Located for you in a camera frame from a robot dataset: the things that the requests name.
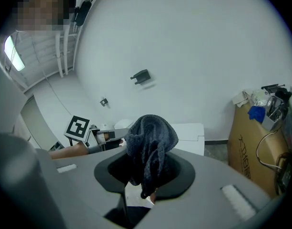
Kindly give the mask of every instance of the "white cable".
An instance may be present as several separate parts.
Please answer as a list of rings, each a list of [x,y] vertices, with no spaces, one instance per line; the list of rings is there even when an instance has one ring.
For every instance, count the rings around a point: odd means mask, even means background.
[[[43,75],[44,75],[44,77],[45,77],[47,83],[50,85],[50,88],[51,88],[52,91],[54,92],[56,98],[59,100],[59,102],[61,103],[61,105],[62,105],[62,106],[65,108],[65,110],[71,115],[71,113],[70,113],[70,112],[68,111],[68,109],[64,106],[64,104],[61,102],[60,98],[57,96],[55,90],[53,89],[52,85],[50,84],[49,80],[47,79],[47,77],[46,77],[46,75],[45,75],[45,72],[44,72],[44,70],[43,70],[42,67],[41,67],[41,63],[40,63],[40,60],[39,60],[39,57],[38,57],[38,54],[37,54],[37,51],[36,51],[35,41],[34,41],[34,39],[33,39],[32,34],[30,34],[30,36],[31,36],[31,39],[32,39],[33,49],[34,49],[34,51],[35,51],[35,54],[36,54],[37,60],[38,60],[38,62],[39,62],[39,67],[40,67],[40,69],[42,70],[42,73],[43,73]]]
[[[258,149],[259,149],[260,144],[263,142],[263,140],[264,140],[266,137],[268,137],[268,136],[270,136],[270,135],[273,135],[273,134],[275,134],[276,132],[278,132],[279,129],[277,129],[276,131],[274,131],[274,132],[272,132],[272,133],[269,133],[269,134],[265,135],[265,136],[261,139],[260,143],[258,144],[258,146],[257,146],[257,148],[256,148],[256,156],[257,156],[257,158],[258,158],[258,161],[259,161],[261,164],[263,164],[263,165],[265,165],[265,166],[270,166],[270,167],[274,167],[274,168],[281,169],[281,167],[279,167],[279,166],[270,165],[270,164],[267,164],[267,163],[262,162],[262,161],[260,160],[260,158],[259,158],[259,155],[258,155]]]

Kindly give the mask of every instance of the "white strip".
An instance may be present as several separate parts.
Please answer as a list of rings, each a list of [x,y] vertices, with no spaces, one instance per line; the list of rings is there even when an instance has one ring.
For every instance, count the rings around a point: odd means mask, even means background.
[[[63,172],[66,172],[66,171],[69,171],[69,170],[73,170],[73,169],[76,169],[76,168],[77,168],[77,165],[71,164],[71,165],[68,165],[68,166],[63,166],[63,167],[57,168],[57,170],[58,170],[59,173],[63,173]]]
[[[256,214],[254,208],[233,185],[224,186],[221,190],[242,220],[246,221]]]

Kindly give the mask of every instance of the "brown cardboard box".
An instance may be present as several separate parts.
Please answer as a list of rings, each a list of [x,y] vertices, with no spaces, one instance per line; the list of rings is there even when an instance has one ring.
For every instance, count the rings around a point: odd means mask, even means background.
[[[241,108],[236,106],[232,131],[227,143],[229,165],[252,180],[271,198],[277,196],[274,185],[275,172],[261,165],[256,157],[256,148],[261,139],[268,133],[259,122],[250,120],[250,104]],[[266,137],[258,148],[262,162],[275,165],[280,154],[289,152],[281,129]]]

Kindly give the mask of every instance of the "person's arm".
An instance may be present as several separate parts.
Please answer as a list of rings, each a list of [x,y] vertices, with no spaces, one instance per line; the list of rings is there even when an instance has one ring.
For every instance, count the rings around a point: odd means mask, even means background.
[[[82,142],[79,142],[74,146],[51,151],[49,152],[49,154],[52,159],[57,159],[88,155],[89,151]]]

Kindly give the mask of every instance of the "white wall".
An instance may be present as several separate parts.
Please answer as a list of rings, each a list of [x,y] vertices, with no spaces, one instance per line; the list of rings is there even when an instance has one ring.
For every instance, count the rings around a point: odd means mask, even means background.
[[[50,150],[58,140],[46,124],[34,98],[25,104],[21,115],[38,145],[42,149]]]
[[[143,69],[152,81],[134,85]],[[267,0],[97,0],[76,70],[110,121],[157,114],[203,123],[206,140],[227,139],[232,97],[292,83],[292,37]]]
[[[90,119],[92,124],[98,126],[103,121],[100,116],[96,115],[96,108],[93,108],[94,104],[90,102],[85,90],[81,87],[75,72],[69,72],[63,78],[60,78],[59,74],[55,74],[49,78],[49,81],[70,114],[62,106],[47,81],[37,84],[32,91],[47,125],[62,145],[67,147],[70,145],[69,140],[63,133],[71,120],[71,115]]]

